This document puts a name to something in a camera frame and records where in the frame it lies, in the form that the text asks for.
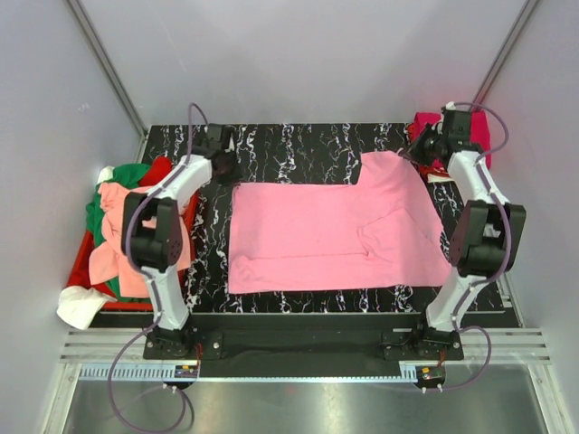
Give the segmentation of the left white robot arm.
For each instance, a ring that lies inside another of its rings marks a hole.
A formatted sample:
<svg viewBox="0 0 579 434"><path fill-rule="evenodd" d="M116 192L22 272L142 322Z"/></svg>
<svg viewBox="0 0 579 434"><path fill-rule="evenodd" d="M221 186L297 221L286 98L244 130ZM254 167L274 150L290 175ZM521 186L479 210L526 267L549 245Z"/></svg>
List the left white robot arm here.
<svg viewBox="0 0 579 434"><path fill-rule="evenodd" d="M180 211L204 185L234 179L236 165L234 128L209 124L190 135L186 155L167 176L124 201L122 252L144 278L153 307L154 322L146 331L166 334L163 345L177 358L195 349L194 334L184 329L189 311L177 270L189 241Z"/></svg>

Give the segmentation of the pink t shirt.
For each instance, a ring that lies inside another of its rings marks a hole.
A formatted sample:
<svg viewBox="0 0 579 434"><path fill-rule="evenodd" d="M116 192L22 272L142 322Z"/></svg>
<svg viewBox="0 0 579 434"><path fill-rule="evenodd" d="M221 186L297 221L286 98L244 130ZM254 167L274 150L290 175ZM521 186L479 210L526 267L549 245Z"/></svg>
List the pink t shirt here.
<svg viewBox="0 0 579 434"><path fill-rule="evenodd" d="M451 273L442 230L421 177L391 151L362 154L356 184L240 184L228 289L439 287Z"/></svg>

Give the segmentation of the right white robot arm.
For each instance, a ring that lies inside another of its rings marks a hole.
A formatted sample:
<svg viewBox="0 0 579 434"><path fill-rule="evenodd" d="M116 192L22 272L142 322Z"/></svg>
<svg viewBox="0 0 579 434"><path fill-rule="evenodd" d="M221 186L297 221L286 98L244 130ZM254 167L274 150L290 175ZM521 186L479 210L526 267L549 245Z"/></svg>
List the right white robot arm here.
<svg viewBox="0 0 579 434"><path fill-rule="evenodd" d="M475 107L447 103L441 120L400 153L420 166L440 162L464 203L450 240L451 274L409 335L413 352L425 359L458 343L461 320L479 292L511 270L527 218L494 182L486 163L491 153L471 138Z"/></svg>

